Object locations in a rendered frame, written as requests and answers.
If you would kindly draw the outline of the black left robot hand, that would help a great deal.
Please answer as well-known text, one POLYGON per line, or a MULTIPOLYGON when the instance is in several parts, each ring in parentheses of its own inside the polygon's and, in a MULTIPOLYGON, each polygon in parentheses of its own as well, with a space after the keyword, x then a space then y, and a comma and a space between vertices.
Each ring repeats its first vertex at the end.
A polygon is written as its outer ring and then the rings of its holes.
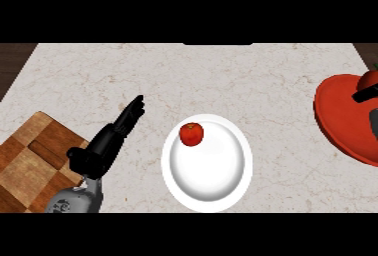
POLYGON ((124 108, 115 122, 108 123, 100 129, 87 147, 71 147, 66 151, 69 169, 93 180, 105 175, 112 166, 124 139, 144 114, 143 106, 143 96, 139 95, 124 108))

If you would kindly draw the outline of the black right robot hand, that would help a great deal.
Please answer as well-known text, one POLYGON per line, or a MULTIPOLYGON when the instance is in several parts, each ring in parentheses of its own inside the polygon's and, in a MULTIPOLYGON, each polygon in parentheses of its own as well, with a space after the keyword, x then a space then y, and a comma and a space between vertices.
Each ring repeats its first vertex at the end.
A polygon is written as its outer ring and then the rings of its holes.
POLYGON ((351 95, 351 98, 357 103, 361 103, 375 97, 378 97, 378 87, 364 88, 351 95))

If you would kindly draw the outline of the red bowl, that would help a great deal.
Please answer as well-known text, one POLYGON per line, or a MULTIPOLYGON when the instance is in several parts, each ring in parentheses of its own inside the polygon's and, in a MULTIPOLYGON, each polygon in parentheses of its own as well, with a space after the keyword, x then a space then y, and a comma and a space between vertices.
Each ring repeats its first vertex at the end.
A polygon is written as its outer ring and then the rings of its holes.
POLYGON ((359 75, 339 74, 322 81, 313 99, 314 119, 341 152, 378 167, 378 138, 369 121, 369 113, 378 109, 378 98, 363 103, 353 100, 359 80, 359 75))

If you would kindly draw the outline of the red bell pepper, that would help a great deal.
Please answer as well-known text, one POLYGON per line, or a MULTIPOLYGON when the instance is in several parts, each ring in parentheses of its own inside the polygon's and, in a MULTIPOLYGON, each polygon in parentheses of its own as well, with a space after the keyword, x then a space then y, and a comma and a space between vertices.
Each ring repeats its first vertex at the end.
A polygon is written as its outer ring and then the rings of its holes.
POLYGON ((180 127, 180 141, 186 146, 196 146, 203 138, 203 128, 198 123, 187 123, 180 127))

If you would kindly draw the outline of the white plate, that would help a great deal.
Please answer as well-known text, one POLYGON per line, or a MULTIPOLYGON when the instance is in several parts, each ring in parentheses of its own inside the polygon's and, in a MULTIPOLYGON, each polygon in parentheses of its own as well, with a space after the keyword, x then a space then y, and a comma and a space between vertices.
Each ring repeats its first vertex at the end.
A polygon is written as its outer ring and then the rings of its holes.
POLYGON ((214 114, 187 117, 168 133, 161 169, 170 193, 190 210, 214 213, 232 207, 252 177, 252 152, 237 126, 214 114), (178 137, 178 130, 189 122, 203 128, 203 139, 193 147, 178 137))

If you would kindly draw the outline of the red vegetable with green stem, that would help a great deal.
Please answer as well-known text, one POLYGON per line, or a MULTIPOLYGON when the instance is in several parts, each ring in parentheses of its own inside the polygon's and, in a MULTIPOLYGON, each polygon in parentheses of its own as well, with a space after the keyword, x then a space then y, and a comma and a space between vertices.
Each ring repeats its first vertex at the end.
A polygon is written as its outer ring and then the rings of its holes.
POLYGON ((364 74, 361 75, 361 77, 359 79, 356 89, 359 91, 361 91, 363 89, 366 89, 376 83, 378 83, 378 68, 364 72, 364 74))

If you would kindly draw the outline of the checkered wooden cutting board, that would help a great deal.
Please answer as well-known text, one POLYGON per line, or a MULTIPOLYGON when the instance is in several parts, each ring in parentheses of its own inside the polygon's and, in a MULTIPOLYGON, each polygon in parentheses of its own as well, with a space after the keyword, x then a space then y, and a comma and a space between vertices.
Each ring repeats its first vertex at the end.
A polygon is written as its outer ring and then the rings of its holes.
POLYGON ((66 151, 87 145, 44 112, 34 113, 0 145, 0 213, 43 212, 53 195, 81 185, 66 151))

